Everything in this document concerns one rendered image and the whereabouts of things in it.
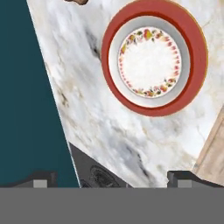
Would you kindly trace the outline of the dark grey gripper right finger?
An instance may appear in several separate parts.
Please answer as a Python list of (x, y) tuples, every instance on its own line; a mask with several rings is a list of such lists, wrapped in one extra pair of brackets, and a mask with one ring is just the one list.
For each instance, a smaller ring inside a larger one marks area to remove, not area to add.
[(223, 185), (201, 179), (191, 171), (168, 171), (167, 178), (167, 186), (172, 188), (197, 188), (204, 186), (223, 188)]

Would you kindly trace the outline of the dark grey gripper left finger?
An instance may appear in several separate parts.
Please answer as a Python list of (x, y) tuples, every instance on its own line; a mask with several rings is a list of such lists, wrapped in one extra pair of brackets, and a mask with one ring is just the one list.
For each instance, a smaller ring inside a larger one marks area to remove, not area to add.
[(37, 171), (27, 178), (8, 184), (8, 187), (51, 188), (58, 186), (57, 173), (54, 171)]

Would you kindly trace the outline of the light wooden cutting board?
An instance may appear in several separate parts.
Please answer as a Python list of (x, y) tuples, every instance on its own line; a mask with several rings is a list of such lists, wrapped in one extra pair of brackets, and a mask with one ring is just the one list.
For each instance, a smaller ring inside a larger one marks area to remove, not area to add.
[(205, 141), (192, 172), (201, 179), (224, 186), (224, 105)]

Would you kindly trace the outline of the brown steak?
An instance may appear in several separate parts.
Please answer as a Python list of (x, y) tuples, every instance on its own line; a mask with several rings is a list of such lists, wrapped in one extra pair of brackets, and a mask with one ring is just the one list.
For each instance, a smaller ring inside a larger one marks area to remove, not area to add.
[(69, 3), (76, 3), (78, 5), (85, 5), (88, 2), (88, 0), (64, 0), (64, 1)]

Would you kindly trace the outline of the black hob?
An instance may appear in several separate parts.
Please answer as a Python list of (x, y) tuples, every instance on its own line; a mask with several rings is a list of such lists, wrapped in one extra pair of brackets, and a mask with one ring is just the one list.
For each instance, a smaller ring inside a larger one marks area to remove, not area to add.
[(131, 188), (131, 185), (71, 143), (69, 149), (81, 188)]

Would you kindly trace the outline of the red rimmed floral bowl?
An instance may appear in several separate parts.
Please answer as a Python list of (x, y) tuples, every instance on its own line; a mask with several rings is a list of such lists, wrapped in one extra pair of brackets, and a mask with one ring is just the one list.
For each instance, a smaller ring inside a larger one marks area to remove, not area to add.
[(128, 109), (168, 116), (187, 106), (207, 74), (207, 44), (193, 16), (172, 0), (136, 0), (104, 33), (101, 66)]

